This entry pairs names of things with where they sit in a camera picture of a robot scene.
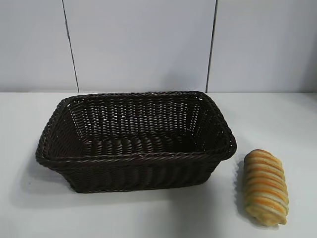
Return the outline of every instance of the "basket bottom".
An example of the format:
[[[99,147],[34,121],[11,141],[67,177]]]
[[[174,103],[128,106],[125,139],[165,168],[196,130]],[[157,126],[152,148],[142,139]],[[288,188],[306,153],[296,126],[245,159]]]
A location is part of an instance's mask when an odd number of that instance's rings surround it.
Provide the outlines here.
[[[93,167],[61,174],[78,193],[168,189],[202,184],[219,162]]]
[[[183,134],[173,133],[160,135],[135,136],[116,140],[92,140],[84,144],[82,155],[120,155],[132,153],[156,152],[192,152],[195,143]]]
[[[120,189],[120,188],[109,188],[109,189],[96,189],[96,190],[87,190],[87,189],[81,189],[78,187],[74,187],[71,185],[71,188],[77,192],[77,193],[98,193],[98,192],[132,192],[132,191],[143,191],[143,190],[160,190],[160,189],[172,189],[172,188],[181,188],[181,187],[190,187],[190,186],[197,186],[200,184],[205,183],[210,176],[208,176],[206,179],[198,181],[198,182],[194,182],[194,183],[188,183],[188,184],[184,184],[184,185],[172,185],[172,186],[168,186],[166,187],[166,185],[160,185],[157,187],[139,187],[139,186],[135,186],[135,187],[130,187],[128,189]]]

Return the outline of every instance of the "pastry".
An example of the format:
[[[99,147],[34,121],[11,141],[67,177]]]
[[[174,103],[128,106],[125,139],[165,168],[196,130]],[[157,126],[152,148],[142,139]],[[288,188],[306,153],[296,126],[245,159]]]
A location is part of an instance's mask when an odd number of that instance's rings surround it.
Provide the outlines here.
[[[244,159],[245,210],[265,226],[286,224],[288,191],[282,162],[265,150]]]

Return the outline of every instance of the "bread roll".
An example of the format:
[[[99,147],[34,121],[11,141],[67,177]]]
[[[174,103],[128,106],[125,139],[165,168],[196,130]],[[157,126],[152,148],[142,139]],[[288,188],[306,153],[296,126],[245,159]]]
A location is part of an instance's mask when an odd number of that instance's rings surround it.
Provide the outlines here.
[[[244,159],[245,210],[265,226],[286,224],[288,191],[282,162],[264,150]]]

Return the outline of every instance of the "brown wicker basket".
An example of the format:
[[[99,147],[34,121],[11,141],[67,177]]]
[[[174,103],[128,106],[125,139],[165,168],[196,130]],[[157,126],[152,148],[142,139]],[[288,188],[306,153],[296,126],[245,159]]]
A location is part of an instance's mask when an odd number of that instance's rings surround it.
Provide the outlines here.
[[[116,93],[62,100],[37,161],[80,193],[204,183],[236,141],[202,92]]]

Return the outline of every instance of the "bread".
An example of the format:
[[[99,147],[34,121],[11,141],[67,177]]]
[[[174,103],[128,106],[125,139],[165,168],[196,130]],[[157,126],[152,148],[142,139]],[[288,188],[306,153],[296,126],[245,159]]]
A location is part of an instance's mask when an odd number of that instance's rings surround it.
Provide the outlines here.
[[[270,152],[251,151],[244,159],[246,212],[265,226],[285,225],[288,203],[282,162]]]

